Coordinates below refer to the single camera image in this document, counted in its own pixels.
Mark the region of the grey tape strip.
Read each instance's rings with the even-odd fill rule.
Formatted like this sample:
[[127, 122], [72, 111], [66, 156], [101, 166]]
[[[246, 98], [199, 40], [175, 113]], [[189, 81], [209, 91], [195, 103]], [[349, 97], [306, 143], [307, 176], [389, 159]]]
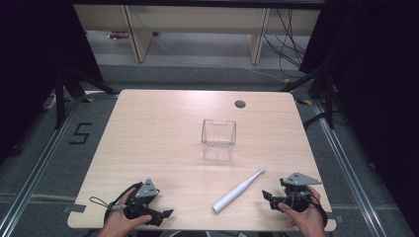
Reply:
[[71, 213], [71, 212], [79, 212], [79, 213], [83, 213], [86, 209], [85, 205], [81, 205], [81, 204], [70, 204], [70, 205], [66, 205], [63, 209], [64, 213]]

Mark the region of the white electric toothbrush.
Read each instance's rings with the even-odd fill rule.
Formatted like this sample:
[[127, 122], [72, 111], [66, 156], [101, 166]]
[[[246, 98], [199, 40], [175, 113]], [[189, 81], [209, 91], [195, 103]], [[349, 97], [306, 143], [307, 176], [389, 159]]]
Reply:
[[265, 166], [261, 166], [258, 171], [238, 184], [236, 187], [234, 187], [231, 191], [229, 191], [226, 195], [224, 195], [222, 198], [220, 198], [218, 201], [216, 201], [212, 206], [212, 210], [215, 213], [220, 213], [223, 211], [228, 205], [230, 205], [235, 199], [237, 199], [241, 194], [243, 194], [250, 185], [262, 174], [266, 171]]

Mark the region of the light wooden desk frame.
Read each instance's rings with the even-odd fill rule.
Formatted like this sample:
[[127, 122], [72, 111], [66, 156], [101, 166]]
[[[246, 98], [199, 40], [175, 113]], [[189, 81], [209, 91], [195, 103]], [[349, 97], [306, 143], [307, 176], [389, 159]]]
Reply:
[[209, 33], [245, 35], [250, 60], [257, 64], [264, 35], [309, 37], [318, 10], [220, 7], [157, 7], [129, 5], [74, 6], [86, 31], [126, 32], [133, 58], [145, 59], [153, 33]]

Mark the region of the black metal stand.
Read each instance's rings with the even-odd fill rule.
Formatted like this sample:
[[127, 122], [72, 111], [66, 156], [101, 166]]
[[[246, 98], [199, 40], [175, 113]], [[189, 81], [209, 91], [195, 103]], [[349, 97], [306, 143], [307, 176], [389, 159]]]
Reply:
[[118, 95], [120, 93], [118, 90], [106, 85], [101, 78], [91, 77], [88, 74], [71, 67], [61, 67], [56, 72], [54, 87], [56, 98], [56, 128], [60, 128], [66, 118], [64, 90], [67, 90], [70, 96], [75, 99], [82, 99], [86, 95], [80, 84], [81, 81], [85, 81], [110, 95]]
[[295, 82], [292, 82], [286, 87], [280, 89], [280, 92], [290, 92], [310, 80], [312, 80], [312, 84], [308, 91], [309, 98], [318, 99], [321, 95], [324, 95], [325, 109], [323, 112], [305, 121], [303, 123], [303, 127], [308, 129], [308, 127], [316, 120], [325, 119], [329, 127], [333, 129], [333, 76], [330, 66], [326, 63], [321, 63], [317, 68], [302, 78], [299, 78]]

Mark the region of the clear plastic container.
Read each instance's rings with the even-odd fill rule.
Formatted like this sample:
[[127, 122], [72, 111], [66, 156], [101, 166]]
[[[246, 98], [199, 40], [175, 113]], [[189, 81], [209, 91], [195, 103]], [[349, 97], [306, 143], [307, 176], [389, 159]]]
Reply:
[[205, 119], [202, 127], [202, 145], [205, 159], [230, 160], [236, 142], [234, 120]]

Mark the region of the person's right hand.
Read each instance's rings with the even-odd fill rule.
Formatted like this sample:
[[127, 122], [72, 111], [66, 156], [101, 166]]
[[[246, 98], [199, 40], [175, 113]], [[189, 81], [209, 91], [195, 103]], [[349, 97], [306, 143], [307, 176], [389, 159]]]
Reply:
[[288, 227], [297, 227], [304, 237], [326, 237], [323, 217], [317, 208], [320, 203], [320, 194], [311, 186], [307, 188], [312, 195], [312, 203], [305, 211], [297, 212], [281, 202], [278, 208], [292, 219]]

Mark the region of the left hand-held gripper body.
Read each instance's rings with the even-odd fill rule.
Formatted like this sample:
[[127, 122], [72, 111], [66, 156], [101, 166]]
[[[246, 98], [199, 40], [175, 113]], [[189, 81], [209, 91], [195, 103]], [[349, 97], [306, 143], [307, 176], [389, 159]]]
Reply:
[[135, 186], [135, 191], [126, 200], [124, 214], [128, 219], [135, 219], [142, 215], [157, 217], [160, 213], [148, 205], [158, 196], [159, 190], [155, 188], [150, 179]]

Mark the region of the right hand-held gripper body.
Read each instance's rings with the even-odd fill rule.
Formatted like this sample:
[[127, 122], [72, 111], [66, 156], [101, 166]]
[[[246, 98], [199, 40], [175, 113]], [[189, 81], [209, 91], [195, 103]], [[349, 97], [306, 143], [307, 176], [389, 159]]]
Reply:
[[299, 172], [294, 172], [283, 179], [285, 181], [284, 191], [286, 195], [284, 197], [272, 197], [269, 200], [271, 209], [279, 210], [278, 204], [281, 202], [297, 212], [303, 212], [312, 201], [312, 195], [307, 187], [322, 184], [320, 180]]

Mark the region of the person's left hand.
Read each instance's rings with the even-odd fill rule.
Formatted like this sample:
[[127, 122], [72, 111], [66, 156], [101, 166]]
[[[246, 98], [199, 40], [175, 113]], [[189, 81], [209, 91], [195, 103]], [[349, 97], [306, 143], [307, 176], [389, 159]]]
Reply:
[[97, 237], [126, 237], [135, 227], [146, 224], [151, 219], [151, 215], [128, 219], [122, 210], [113, 210]]

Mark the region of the aluminium floor rail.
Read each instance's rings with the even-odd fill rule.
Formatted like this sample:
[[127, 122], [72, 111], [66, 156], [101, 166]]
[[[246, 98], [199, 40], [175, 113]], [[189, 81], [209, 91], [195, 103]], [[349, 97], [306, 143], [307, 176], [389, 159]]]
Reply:
[[18, 145], [20, 151], [0, 165], [0, 237], [9, 237], [13, 232], [80, 104], [80, 99], [73, 99], [65, 106], [59, 125], [47, 120], [54, 119], [54, 113], [40, 113]]
[[387, 237], [379, 216], [365, 192], [360, 179], [355, 173], [348, 156], [338, 139], [335, 130], [330, 126], [326, 120], [326, 112], [322, 108], [321, 103], [317, 100], [313, 101], [313, 109], [315, 113], [320, 116], [320, 124], [326, 135], [326, 138], [335, 154], [337, 162], [344, 174], [348, 186], [354, 196], [357, 206], [366, 221], [366, 224], [372, 233], [373, 237]]

